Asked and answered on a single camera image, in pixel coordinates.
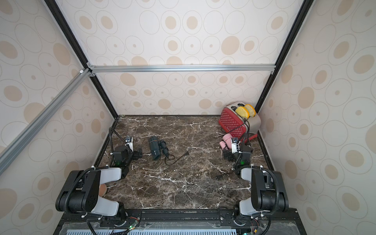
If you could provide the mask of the pink hair dryer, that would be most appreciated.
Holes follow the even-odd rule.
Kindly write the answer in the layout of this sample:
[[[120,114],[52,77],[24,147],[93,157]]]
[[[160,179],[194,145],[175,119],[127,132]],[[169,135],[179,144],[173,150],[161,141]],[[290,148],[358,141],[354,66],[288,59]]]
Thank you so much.
[[[230,133],[222,137],[222,141],[219,143],[222,150],[232,150],[232,138],[233,136]]]

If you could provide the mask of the dark green hair dryer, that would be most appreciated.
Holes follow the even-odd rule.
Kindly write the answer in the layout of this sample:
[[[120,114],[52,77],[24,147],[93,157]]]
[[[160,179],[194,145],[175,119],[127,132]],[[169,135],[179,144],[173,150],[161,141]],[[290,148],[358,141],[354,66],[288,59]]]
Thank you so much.
[[[148,140],[151,156],[153,160],[159,159],[162,155],[169,157],[169,150],[164,140],[159,140],[157,136],[151,136]]]

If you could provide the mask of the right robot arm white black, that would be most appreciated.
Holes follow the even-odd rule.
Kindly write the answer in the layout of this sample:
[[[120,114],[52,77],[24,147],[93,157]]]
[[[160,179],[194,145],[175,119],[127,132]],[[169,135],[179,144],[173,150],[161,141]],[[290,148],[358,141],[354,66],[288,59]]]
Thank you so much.
[[[232,173],[251,183],[250,198],[241,200],[237,206],[234,217],[236,224],[244,226],[258,216],[271,216],[289,209],[289,199],[280,172],[251,163],[253,148],[250,146],[230,147],[224,141],[220,142],[220,146],[223,157],[234,163]]]

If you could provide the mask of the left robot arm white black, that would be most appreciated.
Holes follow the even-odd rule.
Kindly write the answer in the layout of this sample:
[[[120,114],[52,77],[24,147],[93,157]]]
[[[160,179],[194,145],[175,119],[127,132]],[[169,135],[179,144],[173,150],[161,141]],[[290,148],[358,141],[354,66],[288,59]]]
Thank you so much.
[[[143,151],[141,148],[134,150],[133,138],[123,138],[113,128],[109,128],[109,143],[112,156],[110,165],[71,171],[56,199],[57,211],[71,215],[127,217],[123,203],[103,198],[99,193],[100,186],[124,179],[129,173],[130,163],[141,159]]]

